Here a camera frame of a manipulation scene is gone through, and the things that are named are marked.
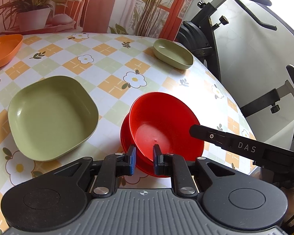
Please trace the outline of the large green square plate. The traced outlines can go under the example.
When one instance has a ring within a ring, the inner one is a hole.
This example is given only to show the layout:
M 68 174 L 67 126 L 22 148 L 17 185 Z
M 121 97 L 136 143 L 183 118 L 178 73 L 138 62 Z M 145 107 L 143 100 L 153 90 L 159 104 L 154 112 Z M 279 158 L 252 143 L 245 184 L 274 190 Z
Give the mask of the large green square plate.
M 99 111 L 76 79 L 52 76 L 21 89 L 11 99 L 8 122 L 17 149 L 34 161 L 52 161 L 94 133 Z

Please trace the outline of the orange square plate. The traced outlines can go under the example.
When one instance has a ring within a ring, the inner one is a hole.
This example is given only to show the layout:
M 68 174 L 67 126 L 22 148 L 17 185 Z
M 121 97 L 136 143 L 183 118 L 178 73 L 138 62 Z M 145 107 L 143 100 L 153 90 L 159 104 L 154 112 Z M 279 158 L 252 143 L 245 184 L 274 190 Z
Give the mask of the orange square plate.
M 0 67 L 7 65 L 16 56 L 22 43 L 21 34 L 0 36 Z

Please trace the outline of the printed room backdrop cloth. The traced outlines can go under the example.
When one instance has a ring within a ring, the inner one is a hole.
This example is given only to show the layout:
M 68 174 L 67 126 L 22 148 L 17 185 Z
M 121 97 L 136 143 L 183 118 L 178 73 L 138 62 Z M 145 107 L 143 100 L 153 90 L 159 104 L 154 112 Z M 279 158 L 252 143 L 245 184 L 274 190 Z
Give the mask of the printed room backdrop cloth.
M 0 0 L 1 34 L 85 32 L 174 40 L 192 0 Z

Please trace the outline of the checkered floral tablecloth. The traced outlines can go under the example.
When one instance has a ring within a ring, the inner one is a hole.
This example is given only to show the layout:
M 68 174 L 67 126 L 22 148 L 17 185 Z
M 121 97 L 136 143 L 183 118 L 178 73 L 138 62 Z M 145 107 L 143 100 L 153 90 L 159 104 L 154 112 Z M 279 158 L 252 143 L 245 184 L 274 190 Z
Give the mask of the checkered floral tablecloth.
M 178 70 L 155 58 L 154 40 L 99 33 L 58 33 L 25 36 L 17 55 L 0 68 L 0 202 L 14 185 L 83 156 L 102 160 L 122 151 L 120 127 L 132 103 L 146 92 L 166 92 L 181 99 L 200 124 L 253 138 L 237 103 L 223 85 L 195 61 Z M 76 150 L 50 161 L 37 162 L 17 149 L 8 125 L 13 96 L 44 78 L 65 75 L 76 79 L 94 100 L 99 124 Z M 0 234 L 7 229 L 0 209 Z

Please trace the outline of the black exercise bike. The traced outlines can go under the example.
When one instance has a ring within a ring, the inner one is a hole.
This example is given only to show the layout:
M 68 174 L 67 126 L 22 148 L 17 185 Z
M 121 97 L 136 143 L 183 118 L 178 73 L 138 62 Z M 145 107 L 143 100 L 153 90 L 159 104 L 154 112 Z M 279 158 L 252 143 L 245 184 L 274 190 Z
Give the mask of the black exercise bike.
M 215 31 L 222 84 L 239 106 L 243 106 L 288 78 L 286 66 L 294 65 L 294 36 L 259 5 L 245 5 L 260 20 L 277 31 L 256 24 L 233 0 L 227 0 L 212 15 L 213 22 L 225 16 L 229 24 Z

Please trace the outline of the small green square plate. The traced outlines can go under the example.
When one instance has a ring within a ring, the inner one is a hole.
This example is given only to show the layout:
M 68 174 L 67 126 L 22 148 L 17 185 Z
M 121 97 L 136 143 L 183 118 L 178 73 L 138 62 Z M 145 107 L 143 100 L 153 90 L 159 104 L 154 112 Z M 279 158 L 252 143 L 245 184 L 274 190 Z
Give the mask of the small green square plate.
M 194 62 L 193 55 L 183 46 L 166 39 L 157 39 L 153 53 L 159 60 L 179 70 L 189 69 Z

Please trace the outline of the red bowl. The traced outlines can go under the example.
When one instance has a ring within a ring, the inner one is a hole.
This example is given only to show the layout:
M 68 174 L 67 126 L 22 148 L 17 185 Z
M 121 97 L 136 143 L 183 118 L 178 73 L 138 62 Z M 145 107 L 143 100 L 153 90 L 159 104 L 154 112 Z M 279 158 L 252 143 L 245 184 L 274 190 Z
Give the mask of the red bowl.
M 163 92 L 141 95 L 129 112 L 131 136 L 144 163 L 152 164 L 155 144 L 163 154 L 178 154 L 194 161 L 204 150 L 204 141 L 190 135 L 191 126 L 199 124 L 183 101 Z
M 130 124 L 129 124 L 129 113 L 123 120 L 120 129 L 120 141 L 122 148 L 125 152 L 128 151 L 132 144 L 136 144 L 132 138 Z M 153 145 L 148 147 L 147 154 L 140 151 L 139 147 L 136 147 L 136 168 L 140 171 L 157 178 L 167 178 L 168 176 L 159 176 L 154 174 L 154 164 L 153 164 Z

